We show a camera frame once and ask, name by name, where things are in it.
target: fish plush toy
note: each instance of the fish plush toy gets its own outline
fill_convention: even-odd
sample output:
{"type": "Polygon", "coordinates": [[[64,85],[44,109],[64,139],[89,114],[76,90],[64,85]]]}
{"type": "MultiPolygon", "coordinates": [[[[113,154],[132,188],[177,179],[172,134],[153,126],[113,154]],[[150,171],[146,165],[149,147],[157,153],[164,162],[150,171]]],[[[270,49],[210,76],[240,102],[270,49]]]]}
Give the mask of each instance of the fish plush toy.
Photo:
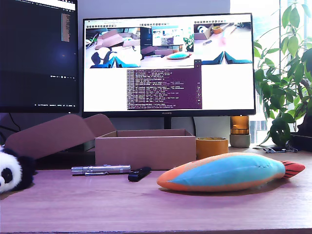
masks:
{"type": "Polygon", "coordinates": [[[227,153],[189,162],[163,173],[161,187],[176,191],[222,192],[259,186],[278,178],[291,178],[305,166],[277,161],[253,153],[227,153]]]}

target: red fish tail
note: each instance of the red fish tail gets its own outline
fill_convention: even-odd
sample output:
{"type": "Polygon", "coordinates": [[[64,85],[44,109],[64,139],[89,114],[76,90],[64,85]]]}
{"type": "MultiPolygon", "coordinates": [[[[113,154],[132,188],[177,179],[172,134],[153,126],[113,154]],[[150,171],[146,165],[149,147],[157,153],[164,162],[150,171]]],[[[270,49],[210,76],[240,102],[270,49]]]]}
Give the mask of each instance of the red fish tail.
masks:
{"type": "Polygon", "coordinates": [[[282,163],[285,166],[285,174],[283,178],[291,178],[306,168],[303,164],[296,162],[282,161],[282,163]]]}

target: wooden desk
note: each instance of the wooden desk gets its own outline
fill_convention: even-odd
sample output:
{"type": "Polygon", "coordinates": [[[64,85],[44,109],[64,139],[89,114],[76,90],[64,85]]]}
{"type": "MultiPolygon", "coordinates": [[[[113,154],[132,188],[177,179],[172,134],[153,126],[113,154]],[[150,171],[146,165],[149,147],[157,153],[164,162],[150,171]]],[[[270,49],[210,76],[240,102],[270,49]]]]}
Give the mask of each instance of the wooden desk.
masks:
{"type": "Polygon", "coordinates": [[[174,193],[153,171],[138,183],[127,175],[71,176],[38,171],[35,185],[0,196],[1,232],[208,232],[311,234],[312,154],[265,154],[306,165],[297,176],[231,193],[174,193]]]}

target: computer monitor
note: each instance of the computer monitor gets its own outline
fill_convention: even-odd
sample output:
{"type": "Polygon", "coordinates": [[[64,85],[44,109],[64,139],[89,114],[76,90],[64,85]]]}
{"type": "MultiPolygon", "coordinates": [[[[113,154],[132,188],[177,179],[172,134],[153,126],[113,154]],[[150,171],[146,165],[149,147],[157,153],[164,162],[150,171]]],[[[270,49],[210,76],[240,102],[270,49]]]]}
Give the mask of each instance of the computer monitor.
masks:
{"type": "Polygon", "coordinates": [[[248,14],[83,20],[83,116],[255,114],[248,14]]]}
{"type": "Polygon", "coordinates": [[[0,113],[76,113],[77,0],[0,0],[0,113]]]}

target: video thumbnail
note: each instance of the video thumbnail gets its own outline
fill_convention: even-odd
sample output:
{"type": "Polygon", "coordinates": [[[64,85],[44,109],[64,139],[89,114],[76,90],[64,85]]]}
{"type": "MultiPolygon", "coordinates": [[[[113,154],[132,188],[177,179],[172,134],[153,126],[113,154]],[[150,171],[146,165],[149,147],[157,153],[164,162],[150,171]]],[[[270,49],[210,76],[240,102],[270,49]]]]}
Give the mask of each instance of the video thumbnail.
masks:
{"type": "Polygon", "coordinates": [[[202,65],[253,62],[250,22],[195,24],[194,38],[202,65]]]}
{"type": "Polygon", "coordinates": [[[141,67],[194,65],[193,25],[147,26],[140,29],[141,67]]]}
{"type": "Polygon", "coordinates": [[[140,28],[86,29],[88,68],[140,67],[140,28]]]}

